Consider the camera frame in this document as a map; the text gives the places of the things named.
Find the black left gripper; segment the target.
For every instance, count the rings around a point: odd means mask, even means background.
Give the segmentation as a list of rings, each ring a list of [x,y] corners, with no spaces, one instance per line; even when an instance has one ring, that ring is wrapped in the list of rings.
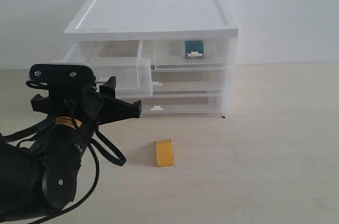
[[[99,86],[99,92],[94,86],[49,88],[41,83],[30,83],[29,87],[47,90],[49,95],[36,95],[31,100],[34,111],[47,114],[54,118],[74,117],[93,128],[99,124],[108,124],[126,119],[140,118],[141,101],[133,103],[115,98],[116,77],[111,76],[107,82]]]

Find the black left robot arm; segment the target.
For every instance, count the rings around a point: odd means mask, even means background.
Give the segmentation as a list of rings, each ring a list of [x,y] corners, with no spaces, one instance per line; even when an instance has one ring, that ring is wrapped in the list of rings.
[[[98,155],[117,166],[127,161],[100,125],[141,114],[140,102],[115,97],[114,77],[99,87],[93,78],[70,83],[31,78],[26,84],[49,92],[31,100],[32,108],[46,118],[1,136],[1,222],[43,223],[77,208],[77,177],[86,150],[96,168]]]

